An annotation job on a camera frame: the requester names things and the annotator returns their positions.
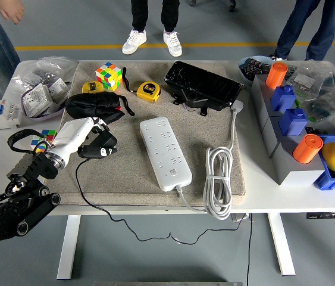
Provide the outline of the person's left hand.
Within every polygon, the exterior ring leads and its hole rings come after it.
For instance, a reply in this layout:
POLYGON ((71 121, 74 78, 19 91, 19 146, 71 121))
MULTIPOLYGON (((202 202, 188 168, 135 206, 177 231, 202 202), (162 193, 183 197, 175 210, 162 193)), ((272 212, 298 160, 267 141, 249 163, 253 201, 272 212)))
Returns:
POLYGON ((0 0, 0 13, 6 21, 19 24, 24 17, 25 6, 21 0, 0 0))

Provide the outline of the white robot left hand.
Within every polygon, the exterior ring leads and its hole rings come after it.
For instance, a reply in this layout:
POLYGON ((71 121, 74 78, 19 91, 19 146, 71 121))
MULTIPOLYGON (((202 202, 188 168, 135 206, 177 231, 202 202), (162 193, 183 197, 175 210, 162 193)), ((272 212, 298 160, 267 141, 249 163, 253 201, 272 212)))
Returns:
POLYGON ((46 156, 56 168, 63 169, 72 153, 81 158, 101 159, 116 153, 116 144, 117 139, 102 119, 86 117, 65 123, 46 156))

